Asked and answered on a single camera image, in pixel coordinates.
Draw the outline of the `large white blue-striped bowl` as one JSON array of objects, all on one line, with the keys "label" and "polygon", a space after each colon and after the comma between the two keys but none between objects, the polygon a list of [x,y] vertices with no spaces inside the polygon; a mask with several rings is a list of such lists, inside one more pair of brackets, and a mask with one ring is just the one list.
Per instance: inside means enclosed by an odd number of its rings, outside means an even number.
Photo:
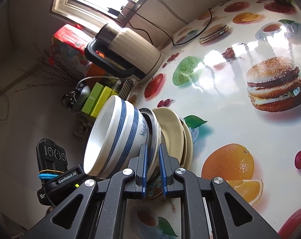
[{"label": "large white blue-striped bowl", "polygon": [[150,138],[149,128],[142,113],[129,101],[125,101],[126,118],[118,143],[105,169],[97,177],[109,179],[113,174],[127,168],[131,158],[139,155],[141,144]]}]

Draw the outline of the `beige plate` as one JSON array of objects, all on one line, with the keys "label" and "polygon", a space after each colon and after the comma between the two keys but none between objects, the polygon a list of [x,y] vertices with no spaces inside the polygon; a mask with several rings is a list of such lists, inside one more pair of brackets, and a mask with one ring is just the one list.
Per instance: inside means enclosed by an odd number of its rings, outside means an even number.
[{"label": "beige plate", "polygon": [[[193,158],[193,142],[191,133],[185,121],[182,118],[180,118],[180,121],[182,123],[184,136],[183,155],[180,165],[184,169],[189,169]],[[151,176],[150,182],[147,182],[146,201],[160,201],[163,198],[164,196],[161,190],[160,169],[159,165],[157,165],[153,175]]]},{"label": "beige plate", "polygon": [[153,110],[161,127],[169,156],[175,157],[181,162],[183,155],[184,136],[181,121],[178,115],[166,107]]}]

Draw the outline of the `cream electric kettle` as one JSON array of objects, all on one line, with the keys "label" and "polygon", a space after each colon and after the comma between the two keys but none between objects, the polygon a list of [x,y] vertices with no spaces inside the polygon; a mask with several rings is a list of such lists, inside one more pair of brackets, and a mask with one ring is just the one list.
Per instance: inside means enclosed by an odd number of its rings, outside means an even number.
[{"label": "cream electric kettle", "polygon": [[160,50],[130,28],[105,24],[85,48],[85,57],[117,78],[146,81],[164,60]]}]

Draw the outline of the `stainless steel bowl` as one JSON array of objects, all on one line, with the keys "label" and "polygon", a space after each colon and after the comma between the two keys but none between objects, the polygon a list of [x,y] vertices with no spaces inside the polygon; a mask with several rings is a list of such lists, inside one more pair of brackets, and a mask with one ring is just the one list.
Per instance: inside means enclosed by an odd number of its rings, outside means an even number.
[{"label": "stainless steel bowl", "polygon": [[146,120],[150,133],[150,138],[147,139],[147,181],[149,181],[154,173],[156,173],[155,169],[159,165],[158,147],[161,144],[161,127],[151,109],[140,108],[139,110]]}]

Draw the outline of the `grey mouse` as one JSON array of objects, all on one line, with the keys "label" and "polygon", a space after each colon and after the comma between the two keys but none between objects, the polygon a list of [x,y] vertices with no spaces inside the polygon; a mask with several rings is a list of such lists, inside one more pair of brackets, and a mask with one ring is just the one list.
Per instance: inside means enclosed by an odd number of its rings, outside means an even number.
[{"label": "grey mouse", "polygon": [[89,86],[84,86],[80,92],[75,95],[75,103],[73,106],[74,112],[79,112],[84,106],[86,100],[90,96],[91,89]]}]

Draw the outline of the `red packaging bag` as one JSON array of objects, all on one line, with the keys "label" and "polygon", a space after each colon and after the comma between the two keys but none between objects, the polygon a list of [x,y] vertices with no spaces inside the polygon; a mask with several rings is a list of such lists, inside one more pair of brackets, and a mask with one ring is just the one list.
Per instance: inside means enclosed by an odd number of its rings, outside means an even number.
[{"label": "red packaging bag", "polygon": [[65,24],[52,36],[50,51],[54,58],[65,64],[67,70],[80,77],[87,72],[88,60],[84,50],[91,39],[91,36],[82,30]]}]

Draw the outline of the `yellow box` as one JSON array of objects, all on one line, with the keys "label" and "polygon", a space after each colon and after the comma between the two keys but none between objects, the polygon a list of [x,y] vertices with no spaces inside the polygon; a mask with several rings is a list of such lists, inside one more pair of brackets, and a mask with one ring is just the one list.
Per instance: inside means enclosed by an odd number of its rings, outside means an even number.
[{"label": "yellow box", "polygon": [[108,100],[109,97],[113,96],[113,95],[118,95],[117,92],[115,92],[114,90],[112,90],[111,88],[105,86],[102,91],[100,92],[94,106],[93,109],[90,113],[90,117],[92,118],[97,118],[97,116],[99,115],[101,109],[103,108],[103,106],[105,105],[106,101]]}]

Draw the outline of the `green box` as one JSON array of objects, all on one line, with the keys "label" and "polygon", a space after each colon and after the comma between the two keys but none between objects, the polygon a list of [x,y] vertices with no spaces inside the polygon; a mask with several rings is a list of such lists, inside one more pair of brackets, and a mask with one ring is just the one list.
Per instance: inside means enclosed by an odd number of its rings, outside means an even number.
[{"label": "green box", "polygon": [[99,83],[96,83],[89,95],[89,97],[87,98],[83,108],[82,108],[82,112],[87,114],[87,115],[90,115],[92,109],[93,109],[93,106],[95,105],[95,102],[100,94],[100,92],[102,91],[103,89],[103,86]]}]

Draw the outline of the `small white blue-striped bowl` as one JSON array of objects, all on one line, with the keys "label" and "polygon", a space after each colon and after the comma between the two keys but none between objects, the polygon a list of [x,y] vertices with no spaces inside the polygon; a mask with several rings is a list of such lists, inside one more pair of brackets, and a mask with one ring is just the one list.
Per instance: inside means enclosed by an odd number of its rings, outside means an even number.
[{"label": "small white blue-striped bowl", "polygon": [[84,172],[100,176],[110,164],[126,119],[126,104],[111,96],[101,109],[91,130],[85,155]]}]

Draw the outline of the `striped storage basket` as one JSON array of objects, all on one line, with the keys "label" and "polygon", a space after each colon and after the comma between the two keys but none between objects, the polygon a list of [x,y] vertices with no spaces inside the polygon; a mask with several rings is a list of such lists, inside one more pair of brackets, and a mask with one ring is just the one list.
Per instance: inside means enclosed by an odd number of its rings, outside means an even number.
[{"label": "striped storage basket", "polygon": [[118,88],[118,96],[123,100],[127,100],[136,82],[137,81],[133,78],[122,80]]}]

